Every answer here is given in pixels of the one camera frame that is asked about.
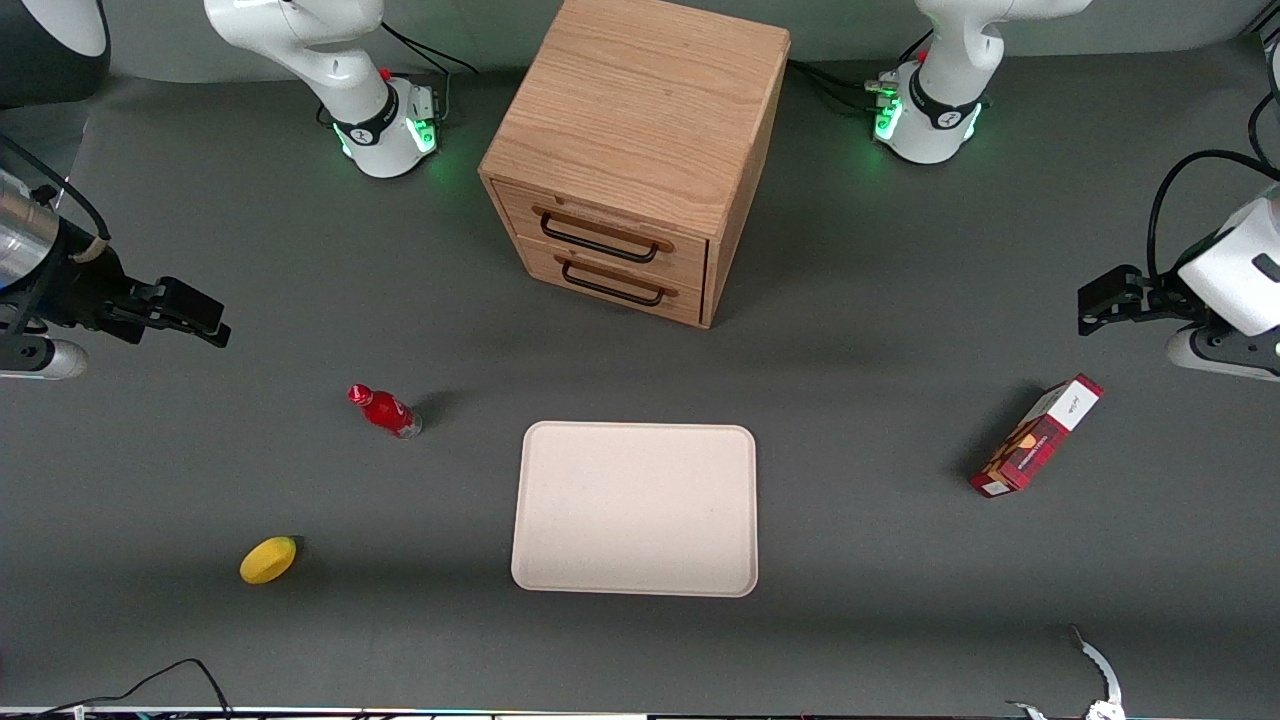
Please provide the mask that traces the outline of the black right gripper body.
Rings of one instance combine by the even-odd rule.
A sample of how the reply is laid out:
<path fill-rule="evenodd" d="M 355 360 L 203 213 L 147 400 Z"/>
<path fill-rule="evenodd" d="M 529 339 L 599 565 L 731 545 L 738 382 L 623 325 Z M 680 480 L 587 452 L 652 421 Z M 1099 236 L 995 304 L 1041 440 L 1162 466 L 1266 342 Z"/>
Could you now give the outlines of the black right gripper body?
<path fill-rule="evenodd" d="M 105 249 L 95 259 L 70 259 L 90 246 L 91 237 L 78 225 L 60 220 L 54 252 L 20 282 L 20 302 L 28 297 L 29 316 L 64 328 L 82 327 L 110 336 L 142 336 L 146 325 L 136 318 L 146 302 L 134 296 L 145 284 L 125 274 L 118 254 Z"/>

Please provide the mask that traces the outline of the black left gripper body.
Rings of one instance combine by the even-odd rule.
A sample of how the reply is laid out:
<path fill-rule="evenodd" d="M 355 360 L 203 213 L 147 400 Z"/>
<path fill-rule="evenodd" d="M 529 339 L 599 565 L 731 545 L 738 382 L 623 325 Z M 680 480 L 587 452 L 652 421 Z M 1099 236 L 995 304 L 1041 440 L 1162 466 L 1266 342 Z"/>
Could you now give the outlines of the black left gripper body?
<path fill-rule="evenodd" d="M 1146 305 L 1140 313 L 1140 322 L 1179 319 L 1206 323 L 1208 320 L 1208 306 L 1174 269 L 1143 278 L 1142 283 Z"/>

